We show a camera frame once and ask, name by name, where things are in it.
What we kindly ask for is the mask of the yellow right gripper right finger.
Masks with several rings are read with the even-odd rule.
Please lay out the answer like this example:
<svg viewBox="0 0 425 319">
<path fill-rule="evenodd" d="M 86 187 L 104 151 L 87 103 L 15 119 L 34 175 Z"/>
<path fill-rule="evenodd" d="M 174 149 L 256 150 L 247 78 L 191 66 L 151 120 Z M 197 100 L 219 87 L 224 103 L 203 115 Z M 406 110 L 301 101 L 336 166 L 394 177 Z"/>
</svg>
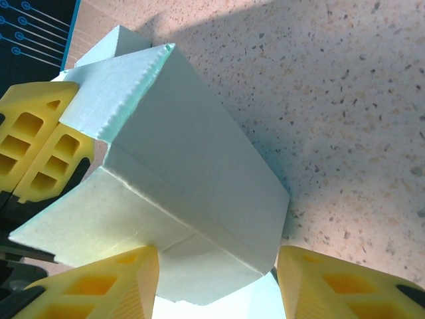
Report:
<svg viewBox="0 0 425 319">
<path fill-rule="evenodd" d="M 287 319 L 425 319 L 425 290 L 403 278 L 282 246 L 278 282 Z"/>
</svg>

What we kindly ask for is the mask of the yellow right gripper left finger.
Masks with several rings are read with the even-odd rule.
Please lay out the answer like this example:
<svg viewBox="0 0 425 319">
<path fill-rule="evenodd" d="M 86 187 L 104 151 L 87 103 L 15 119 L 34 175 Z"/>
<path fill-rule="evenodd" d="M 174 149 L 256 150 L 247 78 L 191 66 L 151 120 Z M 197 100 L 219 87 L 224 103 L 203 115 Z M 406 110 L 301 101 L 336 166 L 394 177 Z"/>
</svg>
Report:
<svg viewBox="0 0 425 319">
<path fill-rule="evenodd" d="M 0 302 L 0 319 L 151 319 L 159 258 L 140 247 L 39 279 Z"/>
</svg>

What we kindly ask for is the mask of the light blue paper box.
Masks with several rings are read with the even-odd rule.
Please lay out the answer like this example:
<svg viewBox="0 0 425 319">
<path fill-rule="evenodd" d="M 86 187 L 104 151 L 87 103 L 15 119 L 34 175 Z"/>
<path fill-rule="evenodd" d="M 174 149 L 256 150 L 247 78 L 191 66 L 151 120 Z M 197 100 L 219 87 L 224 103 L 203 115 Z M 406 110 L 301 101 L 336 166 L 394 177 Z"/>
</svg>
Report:
<svg viewBox="0 0 425 319">
<path fill-rule="evenodd" d="M 272 270 L 288 192 L 175 44 L 117 42 L 59 74 L 80 87 L 60 121 L 105 158 L 10 238 L 73 267 L 152 245 L 157 295 L 209 305 Z"/>
</svg>

